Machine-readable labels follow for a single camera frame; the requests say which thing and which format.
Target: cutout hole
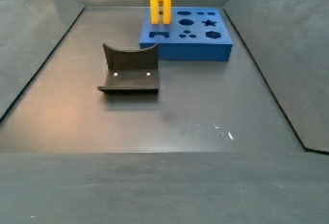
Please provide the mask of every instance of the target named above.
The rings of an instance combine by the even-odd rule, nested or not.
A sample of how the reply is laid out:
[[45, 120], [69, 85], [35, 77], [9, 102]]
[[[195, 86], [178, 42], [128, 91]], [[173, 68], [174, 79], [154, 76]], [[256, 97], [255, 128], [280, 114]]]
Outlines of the cutout hole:
[[209, 26], [215, 26], [216, 27], [217, 21], [208, 20], [208, 21], [204, 21], [203, 23], [205, 23], [207, 27], [209, 27]]
[[221, 33], [216, 31], [207, 32], [207, 37], [211, 37], [213, 39], [221, 38]]
[[195, 24], [195, 21], [193, 20], [189, 20], [189, 19], [184, 19], [180, 21], [181, 25], [184, 26], [191, 26]]
[[156, 36], [164, 36], [164, 37], [170, 37], [169, 32], [150, 32], [149, 37], [156, 37]]
[[192, 12], [178, 12], [180, 15], [192, 15]]

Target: blue foam block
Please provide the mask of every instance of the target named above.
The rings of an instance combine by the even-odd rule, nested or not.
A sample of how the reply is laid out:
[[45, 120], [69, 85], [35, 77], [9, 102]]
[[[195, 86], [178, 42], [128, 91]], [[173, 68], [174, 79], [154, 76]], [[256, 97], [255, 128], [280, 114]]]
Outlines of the blue foam block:
[[160, 44], [161, 60], [229, 61], [233, 41], [220, 11], [213, 8], [173, 8], [170, 25], [145, 18], [141, 48]]

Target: circular hole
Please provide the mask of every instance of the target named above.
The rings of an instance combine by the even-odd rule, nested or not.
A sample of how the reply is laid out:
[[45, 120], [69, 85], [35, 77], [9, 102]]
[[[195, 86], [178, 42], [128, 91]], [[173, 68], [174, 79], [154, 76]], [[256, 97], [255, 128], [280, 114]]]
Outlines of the circular hole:
[[180, 21], [181, 25], [184, 26], [191, 26], [195, 24], [195, 21], [193, 20], [189, 20], [189, 19], [184, 19]]
[[178, 12], [180, 15], [192, 15], [192, 12]]

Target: hexagon-shaped hole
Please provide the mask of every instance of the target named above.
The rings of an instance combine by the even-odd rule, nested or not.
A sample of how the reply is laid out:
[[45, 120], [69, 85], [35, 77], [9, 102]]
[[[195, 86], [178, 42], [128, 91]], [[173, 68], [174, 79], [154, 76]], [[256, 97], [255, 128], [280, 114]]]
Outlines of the hexagon-shaped hole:
[[192, 15], [192, 12], [178, 12], [180, 15]]
[[195, 24], [195, 21], [193, 20], [189, 20], [189, 19], [184, 19], [180, 21], [181, 25], [184, 26], [191, 26]]
[[221, 33], [216, 32], [216, 31], [209, 31], [209, 32], [207, 32], [207, 36], [213, 38], [213, 39], [217, 39], [217, 38], [221, 38]]

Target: black curved holder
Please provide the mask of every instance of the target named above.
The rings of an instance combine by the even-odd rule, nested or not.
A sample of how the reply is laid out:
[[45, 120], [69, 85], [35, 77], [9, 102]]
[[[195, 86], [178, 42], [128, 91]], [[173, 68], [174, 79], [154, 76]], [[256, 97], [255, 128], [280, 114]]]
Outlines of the black curved holder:
[[104, 92], [160, 90], [158, 45], [140, 51], [122, 51], [104, 44], [109, 76]]

